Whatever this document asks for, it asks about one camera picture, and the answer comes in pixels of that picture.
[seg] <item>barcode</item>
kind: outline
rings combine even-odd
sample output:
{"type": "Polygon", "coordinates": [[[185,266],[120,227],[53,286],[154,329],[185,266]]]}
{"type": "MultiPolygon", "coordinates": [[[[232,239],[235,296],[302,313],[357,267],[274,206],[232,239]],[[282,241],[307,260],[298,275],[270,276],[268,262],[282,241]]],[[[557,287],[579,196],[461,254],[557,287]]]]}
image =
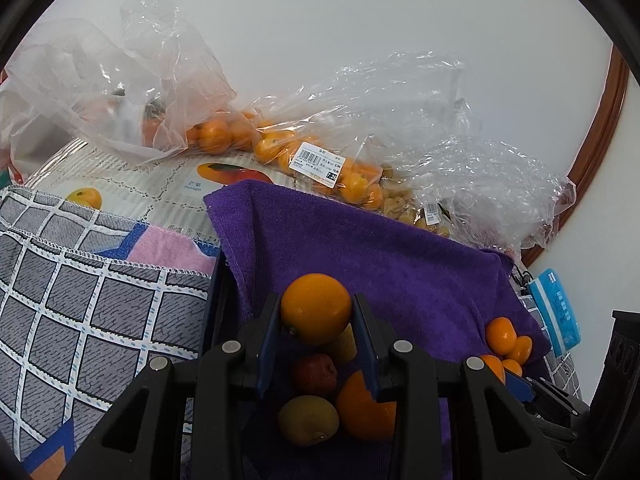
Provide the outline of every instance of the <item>barcode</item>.
{"type": "Polygon", "coordinates": [[[300,158],[302,160],[306,160],[309,164],[313,164],[313,165],[316,165],[320,160],[319,155],[315,155],[311,152],[308,152],[307,150],[302,150],[302,153],[300,153],[300,158]]]}

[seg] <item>silver screw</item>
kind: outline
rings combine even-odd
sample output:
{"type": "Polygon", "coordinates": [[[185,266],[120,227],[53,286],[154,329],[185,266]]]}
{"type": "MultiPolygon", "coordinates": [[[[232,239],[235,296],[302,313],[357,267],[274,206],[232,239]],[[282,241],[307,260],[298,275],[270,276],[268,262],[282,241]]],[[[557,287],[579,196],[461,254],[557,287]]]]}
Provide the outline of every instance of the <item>silver screw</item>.
{"type": "Polygon", "coordinates": [[[225,354],[235,354],[241,347],[242,345],[233,339],[222,343],[222,351],[225,354]]]}
{"type": "Polygon", "coordinates": [[[484,368],[484,361],[479,357],[469,357],[466,360],[466,365],[472,370],[482,370],[484,368]]]}
{"type": "Polygon", "coordinates": [[[158,356],[151,359],[149,366],[152,370],[157,372],[158,370],[162,370],[163,368],[165,368],[168,364],[169,359],[167,359],[166,357],[158,356]]]}
{"type": "Polygon", "coordinates": [[[400,352],[401,354],[406,354],[407,352],[410,352],[411,350],[413,350],[414,346],[408,341],[405,341],[404,339],[399,339],[394,343],[394,348],[396,349],[396,352],[400,352]]]}

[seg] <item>white wall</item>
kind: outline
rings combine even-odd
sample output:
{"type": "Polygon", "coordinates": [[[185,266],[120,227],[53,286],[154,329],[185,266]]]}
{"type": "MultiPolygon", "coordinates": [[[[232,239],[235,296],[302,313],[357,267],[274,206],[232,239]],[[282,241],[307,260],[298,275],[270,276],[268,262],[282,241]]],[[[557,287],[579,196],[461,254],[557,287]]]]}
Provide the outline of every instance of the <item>white wall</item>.
{"type": "MultiPolygon", "coordinates": [[[[44,19],[94,21],[118,43],[124,0],[57,0],[44,19]]],[[[392,51],[455,52],[485,135],[558,171],[602,92],[610,41],[577,0],[174,0],[240,98],[280,93],[392,51]]]]}
{"type": "Polygon", "coordinates": [[[571,350],[584,399],[598,386],[613,310],[640,312],[640,87],[632,77],[609,151],[558,238],[532,266],[560,276],[582,333],[571,350]]]}

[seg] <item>checkered cloth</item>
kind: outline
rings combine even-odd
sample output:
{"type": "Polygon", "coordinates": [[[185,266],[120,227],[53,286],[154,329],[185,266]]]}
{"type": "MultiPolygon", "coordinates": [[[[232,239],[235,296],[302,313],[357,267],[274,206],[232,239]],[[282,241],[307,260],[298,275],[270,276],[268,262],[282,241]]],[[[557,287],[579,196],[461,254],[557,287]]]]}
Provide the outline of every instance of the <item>checkered cloth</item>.
{"type": "MultiPolygon", "coordinates": [[[[91,233],[100,246],[119,243],[124,225],[87,208],[80,213],[91,218],[80,217],[82,223],[74,205],[29,195],[41,210],[7,194],[0,206],[0,431],[20,459],[71,417],[79,446],[148,359],[197,357],[210,282],[199,272],[81,251],[91,233]],[[62,215],[51,213],[54,202],[62,215]],[[78,227],[54,230],[55,218],[78,227]],[[67,232],[76,249],[38,236],[48,226],[58,236],[67,232]]],[[[191,410],[190,403],[183,449],[191,410]]]]}
{"type": "MultiPolygon", "coordinates": [[[[536,305],[532,296],[521,296],[520,301],[524,308],[536,319],[542,332],[549,337],[548,328],[546,327],[544,319],[540,314],[540,310],[536,305]]],[[[575,373],[574,360],[571,358],[569,352],[557,359],[553,350],[549,352],[544,358],[546,368],[549,370],[549,375],[555,386],[566,391],[569,395],[582,398],[580,392],[580,383],[578,382],[578,375],[575,373]]]]}

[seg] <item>pink fabric patch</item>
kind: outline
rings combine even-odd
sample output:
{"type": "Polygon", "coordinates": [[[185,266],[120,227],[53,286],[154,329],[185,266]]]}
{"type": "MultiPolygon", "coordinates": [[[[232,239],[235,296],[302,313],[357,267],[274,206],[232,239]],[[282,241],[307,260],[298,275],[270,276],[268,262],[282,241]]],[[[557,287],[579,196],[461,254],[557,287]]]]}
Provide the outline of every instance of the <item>pink fabric patch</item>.
{"type": "Polygon", "coordinates": [[[153,225],[146,228],[127,260],[171,269],[196,270],[204,274],[213,272],[216,261],[212,256],[203,254],[190,238],[153,225]]]}

